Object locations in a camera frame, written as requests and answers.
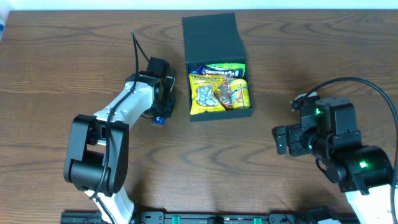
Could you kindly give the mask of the yellow Hacks candy bag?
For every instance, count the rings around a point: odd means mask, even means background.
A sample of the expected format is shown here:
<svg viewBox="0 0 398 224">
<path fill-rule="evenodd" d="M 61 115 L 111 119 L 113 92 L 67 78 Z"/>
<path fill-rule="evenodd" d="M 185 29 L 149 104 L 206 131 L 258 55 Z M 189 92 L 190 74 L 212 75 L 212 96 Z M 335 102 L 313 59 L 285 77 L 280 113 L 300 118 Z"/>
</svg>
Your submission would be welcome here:
<svg viewBox="0 0 398 224">
<path fill-rule="evenodd" d="M 215 96 L 215 91 L 223 83 L 224 76 L 189 74 L 192 105 L 191 115 L 206 112 L 226 111 Z"/>
</svg>

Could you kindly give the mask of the blue Eclipse mint tin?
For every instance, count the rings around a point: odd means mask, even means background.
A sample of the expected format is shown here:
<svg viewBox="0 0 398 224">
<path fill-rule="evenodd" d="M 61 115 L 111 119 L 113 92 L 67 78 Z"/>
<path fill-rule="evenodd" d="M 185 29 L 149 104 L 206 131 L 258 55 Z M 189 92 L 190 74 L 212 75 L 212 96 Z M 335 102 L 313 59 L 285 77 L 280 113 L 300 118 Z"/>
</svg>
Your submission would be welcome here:
<svg viewBox="0 0 398 224">
<path fill-rule="evenodd" d="M 165 125 L 165 118 L 163 118 L 163 117 L 160 117 L 160 116 L 155 116 L 153 119 L 152 119 L 152 122 L 154 123 L 154 124 L 158 124 L 158 125 L 161 125 L 161 126 L 164 126 Z"/>
</svg>

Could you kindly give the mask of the yellow gum bottle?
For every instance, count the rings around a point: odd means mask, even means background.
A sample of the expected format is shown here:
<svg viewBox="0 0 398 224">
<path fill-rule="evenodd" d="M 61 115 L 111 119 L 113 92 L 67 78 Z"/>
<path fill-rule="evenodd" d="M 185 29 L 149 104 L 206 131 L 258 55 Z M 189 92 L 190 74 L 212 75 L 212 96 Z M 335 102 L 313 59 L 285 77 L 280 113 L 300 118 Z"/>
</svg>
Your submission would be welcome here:
<svg viewBox="0 0 398 224">
<path fill-rule="evenodd" d="M 251 107 L 248 83 L 245 79 L 235 79 L 230 83 L 231 102 L 234 110 Z"/>
</svg>

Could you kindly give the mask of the dark green box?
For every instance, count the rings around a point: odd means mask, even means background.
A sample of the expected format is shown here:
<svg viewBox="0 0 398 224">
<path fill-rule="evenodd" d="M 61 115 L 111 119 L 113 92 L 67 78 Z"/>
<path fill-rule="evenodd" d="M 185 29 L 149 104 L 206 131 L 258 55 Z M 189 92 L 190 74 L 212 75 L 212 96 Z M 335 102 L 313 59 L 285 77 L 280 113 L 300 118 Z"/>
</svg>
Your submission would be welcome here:
<svg viewBox="0 0 398 224">
<path fill-rule="evenodd" d="M 211 121 L 250 117 L 254 112 L 251 80 L 246 60 L 246 49 L 239 35 L 234 12 L 191 16 L 182 18 L 185 51 L 186 78 L 188 84 L 189 111 L 192 106 L 192 89 L 189 70 L 213 63 L 243 63 L 246 71 L 243 78 L 248 83 L 251 107 L 241 110 L 206 112 L 190 115 L 190 121 Z"/>
</svg>

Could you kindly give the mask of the green Haribo gummy bag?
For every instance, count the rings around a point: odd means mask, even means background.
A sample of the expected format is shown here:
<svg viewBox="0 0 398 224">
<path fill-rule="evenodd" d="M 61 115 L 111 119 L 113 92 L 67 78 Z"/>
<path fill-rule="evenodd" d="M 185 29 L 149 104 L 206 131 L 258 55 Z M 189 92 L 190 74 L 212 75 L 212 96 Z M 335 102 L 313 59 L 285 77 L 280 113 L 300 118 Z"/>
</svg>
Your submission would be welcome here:
<svg viewBox="0 0 398 224">
<path fill-rule="evenodd" d="M 242 68 L 246 70 L 246 65 L 243 63 L 214 63 L 214 64 L 207 64 L 207 66 L 211 67 L 220 67 L 220 68 Z M 215 96 L 219 100 L 219 102 L 226 108 L 226 110 L 232 110 L 232 102 L 231 102 L 231 90 L 230 90 L 230 83 L 237 78 L 230 78 L 223 76 L 223 82 L 215 91 Z"/>
</svg>

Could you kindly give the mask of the purple Dairy Milk bar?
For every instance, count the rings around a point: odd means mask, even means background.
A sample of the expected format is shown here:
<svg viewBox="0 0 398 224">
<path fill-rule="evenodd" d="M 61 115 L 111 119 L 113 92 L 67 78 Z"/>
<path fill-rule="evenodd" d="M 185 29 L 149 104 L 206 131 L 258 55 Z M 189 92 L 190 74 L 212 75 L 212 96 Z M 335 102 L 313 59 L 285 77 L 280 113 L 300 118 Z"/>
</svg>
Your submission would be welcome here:
<svg viewBox="0 0 398 224">
<path fill-rule="evenodd" d="M 201 65 L 198 68 L 198 74 L 200 75 L 222 75 L 230 78 L 242 78 L 244 76 L 244 70 L 242 68 L 220 68 L 211 67 L 207 65 Z"/>
</svg>

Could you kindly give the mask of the blue Oreo cookie pack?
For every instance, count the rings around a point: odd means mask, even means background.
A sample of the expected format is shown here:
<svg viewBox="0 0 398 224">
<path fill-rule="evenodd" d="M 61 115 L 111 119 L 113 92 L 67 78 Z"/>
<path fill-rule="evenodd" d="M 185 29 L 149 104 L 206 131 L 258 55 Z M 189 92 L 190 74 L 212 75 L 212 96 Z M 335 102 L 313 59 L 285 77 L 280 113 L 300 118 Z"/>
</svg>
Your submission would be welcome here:
<svg viewBox="0 0 398 224">
<path fill-rule="evenodd" d="M 190 69 L 188 72 L 191 73 L 191 74 L 200 74 L 198 68 Z"/>
</svg>

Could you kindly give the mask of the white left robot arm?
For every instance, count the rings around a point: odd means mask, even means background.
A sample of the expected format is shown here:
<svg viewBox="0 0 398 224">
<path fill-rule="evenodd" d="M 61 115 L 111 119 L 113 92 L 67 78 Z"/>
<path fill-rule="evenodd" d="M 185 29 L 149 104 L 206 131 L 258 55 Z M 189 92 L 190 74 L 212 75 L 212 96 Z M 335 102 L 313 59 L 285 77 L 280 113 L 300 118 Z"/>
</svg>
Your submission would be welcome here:
<svg viewBox="0 0 398 224">
<path fill-rule="evenodd" d="M 168 118 L 174 109 L 174 70 L 152 57 L 133 73 L 120 94 L 93 115 L 72 121 L 63 176 L 89 196 L 96 212 L 63 212 L 61 223 L 140 223 L 124 182 L 129 165 L 129 131 L 144 114 Z"/>
</svg>

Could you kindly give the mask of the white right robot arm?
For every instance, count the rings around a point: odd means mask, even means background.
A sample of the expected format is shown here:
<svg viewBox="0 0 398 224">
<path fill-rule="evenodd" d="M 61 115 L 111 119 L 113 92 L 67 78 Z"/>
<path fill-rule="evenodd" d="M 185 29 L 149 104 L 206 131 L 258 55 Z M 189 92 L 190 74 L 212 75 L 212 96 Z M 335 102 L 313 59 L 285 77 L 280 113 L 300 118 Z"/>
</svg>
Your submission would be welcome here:
<svg viewBox="0 0 398 224">
<path fill-rule="evenodd" d="M 318 169 L 346 195 L 360 223 L 392 223 L 392 166 L 378 146 L 365 146 L 347 98 L 312 93 L 297 108 L 300 122 L 272 129 L 277 153 L 311 154 Z"/>
</svg>

